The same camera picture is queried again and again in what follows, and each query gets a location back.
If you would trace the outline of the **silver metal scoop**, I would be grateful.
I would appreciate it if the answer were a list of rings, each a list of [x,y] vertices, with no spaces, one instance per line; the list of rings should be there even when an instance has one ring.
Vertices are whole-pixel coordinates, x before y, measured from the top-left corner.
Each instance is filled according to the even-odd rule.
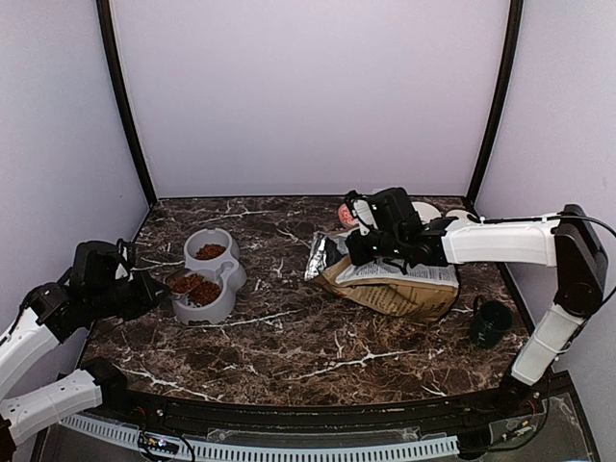
[[[194,272],[176,272],[165,279],[174,295],[184,295],[204,282],[204,277]]]

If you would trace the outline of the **brown pet food bag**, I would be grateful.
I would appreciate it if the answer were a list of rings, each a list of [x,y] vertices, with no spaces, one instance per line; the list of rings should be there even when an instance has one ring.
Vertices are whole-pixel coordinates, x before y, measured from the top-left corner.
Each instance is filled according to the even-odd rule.
[[[418,265],[407,271],[401,262],[377,259],[363,266],[351,263],[346,233],[314,234],[304,279],[377,313],[415,321],[436,321],[459,296],[455,266]]]

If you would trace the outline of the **translucent double pet bowl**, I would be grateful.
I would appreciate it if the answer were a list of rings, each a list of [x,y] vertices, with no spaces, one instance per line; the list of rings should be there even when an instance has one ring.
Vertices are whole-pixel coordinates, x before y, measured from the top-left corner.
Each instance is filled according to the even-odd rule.
[[[184,267],[165,279],[175,318],[184,324],[224,321],[245,282],[239,247],[219,228],[192,234],[184,244]]]

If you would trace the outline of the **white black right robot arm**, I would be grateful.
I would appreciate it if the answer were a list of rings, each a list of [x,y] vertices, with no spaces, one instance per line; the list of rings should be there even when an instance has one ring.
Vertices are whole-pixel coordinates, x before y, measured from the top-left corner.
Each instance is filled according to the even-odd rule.
[[[447,267],[495,263],[549,268],[555,294],[529,340],[512,362],[508,381],[492,394],[491,408],[514,416],[528,401],[528,389],[563,354],[589,320],[611,298],[606,287],[608,256],[597,229],[613,234],[577,204],[534,217],[486,218],[449,213],[422,222],[403,188],[372,195],[348,192],[344,202],[357,229],[346,238],[353,265],[375,260],[408,271],[418,265]]]

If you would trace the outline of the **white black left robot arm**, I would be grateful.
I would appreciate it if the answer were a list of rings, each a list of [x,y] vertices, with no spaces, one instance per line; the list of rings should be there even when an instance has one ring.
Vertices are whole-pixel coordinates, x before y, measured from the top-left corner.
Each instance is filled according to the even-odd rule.
[[[135,247],[88,241],[77,245],[72,266],[56,282],[31,290],[1,336],[1,458],[8,461],[31,436],[62,419],[101,406],[116,420],[136,411],[126,376],[94,358],[64,378],[26,395],[7,393],[36,362],[96,321],[137,319],[158,307],[170,289],[136,269]]]

